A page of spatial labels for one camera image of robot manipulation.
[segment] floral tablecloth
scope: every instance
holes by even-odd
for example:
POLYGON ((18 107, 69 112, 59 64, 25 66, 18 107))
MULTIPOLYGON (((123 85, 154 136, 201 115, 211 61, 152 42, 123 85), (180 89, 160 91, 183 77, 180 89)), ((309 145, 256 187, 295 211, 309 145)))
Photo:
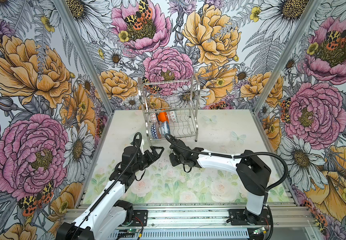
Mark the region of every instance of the floral tablecloth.
MULTIPOLYGON (((226 153, 241 153, 245 149, 256 152, 266 151, 249 110, 199 110, 198 124, 198 142, 195 142, 194 138, 182 139, 191 148, 203 147, 226 153)), ((141 111, 115 112, 86 189, 83 204, 91 204, 104 189, 114 167, 121 161, 123 149, 130 146, 134 133, 138 131, 146 139, 141 111)), ((153 145, 165 147, 163 155, 147 168, 141 181, 133 182, 122 199, 134 204, 244 203, 247 201, 247 190, 237 174, 197 168, 186 173, 181 166, 171 166, 167 141, 155 141, 153 145)), ((267 156, 262 156, 261 159, 272 169, 270 184, 274 183, 279 177, 271 159, 267 156)), ((141 172, 137 173, 137 177, 140 178, 141 174, 141 172)), ((268 201, 288 202, 289 198, 284 187, 280 185, 270 190, 268 201)))

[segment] red wire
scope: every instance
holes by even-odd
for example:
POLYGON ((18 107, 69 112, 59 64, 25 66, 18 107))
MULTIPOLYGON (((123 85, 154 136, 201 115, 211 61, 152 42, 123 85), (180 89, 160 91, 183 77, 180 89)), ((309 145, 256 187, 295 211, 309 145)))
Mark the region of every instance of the red wire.
POLYGON ((134 216, 134 218, 136 218, 141 223, 142 227, 144 226, 144 224, 142 223, 142 221, 139 218, 137 218, 136 216, 134 216))
POLYGON ((267 222, 267 227, 269 227, 269 223, 268 223, 268 220, 266 219, 266 218, 264 218, 265 219, 265 221, 267 222))

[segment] dish rack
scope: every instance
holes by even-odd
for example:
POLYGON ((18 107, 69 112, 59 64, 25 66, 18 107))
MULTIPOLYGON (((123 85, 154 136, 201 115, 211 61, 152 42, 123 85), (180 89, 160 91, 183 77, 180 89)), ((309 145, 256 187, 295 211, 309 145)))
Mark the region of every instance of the dish rack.
POLYGON ((151 132, 151 127, 159 129, 162 124, 158 120, 158 114, 166 112, 170 116, 171 111, 175 113, 176 118, 174 121, 169 118, 170 134, 177 138, 194 136, 197 141, 200 84, 196 75, 193 74, 190 79, 159 82, 149 82, 146 78, 139 77, 138 96, 151 146, 152 141, 165 139, 163 134, 153 137, 151 132), (172 91, 171 94, 164 96, 160 94, 161 89, 172 89, 172 91))

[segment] white arm segment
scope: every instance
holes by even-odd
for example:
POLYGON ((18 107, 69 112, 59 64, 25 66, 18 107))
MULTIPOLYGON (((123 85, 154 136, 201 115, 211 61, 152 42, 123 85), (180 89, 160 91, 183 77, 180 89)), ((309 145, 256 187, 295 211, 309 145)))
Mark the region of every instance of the white arm segment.
MULTIPOLYGON (((201 167, 215 168, 222 171, 228 171, 237 174, 236 164, 240 163, 241 159, 231 159, 226 157, 212 156, 215 152, 203 150, 202 152, 209 152, 210 155, 199 155, 197 162, 201 167)), ((231 156, 239 156, 241 154, 230 154, 231 156)), ((264 196, 258 196, 248 192, 246 209, 256 215, 260 215, 263 209, 264 196)))
MULTIPOLYGON (((105 189, 113 183, 113 181, 109 181, 105 189)), ((99 197, 104 193, 104 190, 101 194, 94 200, 94 203, 99 199, 99 197)), ((85 216, 89 214, 89 209, 93 206, 91 204, 87 210, 81 214, 78 218, 74 220, 75 226, 79 226, 81 224, 81 228, 90 227, 91 231, 94 234, 94 238, 96 240, 105 240, 108 238, 109 234, 114 231, 125 221, 126 211, 121 207, 113 207, 113 205, 119 200, 122 195, 125 193, 125 186, 120 182, 117 182, 113 188, 110 190, 109 194, 107 194, 100 204, 91 212, 87 221, 84 221, 85 216)))

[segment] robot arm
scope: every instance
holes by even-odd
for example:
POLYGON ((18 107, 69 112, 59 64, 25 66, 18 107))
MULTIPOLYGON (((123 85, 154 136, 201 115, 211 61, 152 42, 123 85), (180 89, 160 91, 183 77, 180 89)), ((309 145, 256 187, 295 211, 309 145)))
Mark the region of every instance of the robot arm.
POLYGON ((124 149, 122 161, 117 164, 100 196, 73 223, 63 223, 57 231, 56 240, 106 240, 120 224, 132 221, 133 205, 119 199, 135 180, 135 173, 157 161, 164 150, 163 147, 152 146, 152 152, 146 150, 142 154, 139 135, 140 139, 135 136, 133 146, 124 149))
POLYGON ((172 166, 184 164, 191 168, 210 167, 238 174, 248 191, 245 216, 242 221, 256 224, 268 197, 267 184, 271 174, 271 169, 259 157, 249 150, 243 155, 252 154, 252 156, 243 158, 235 158, 242 154, 222 154, 198 147, 192 150, 183 141, 172 136, 166 136, 166 139, 171 143, 172 153, 169 158, 172 166))

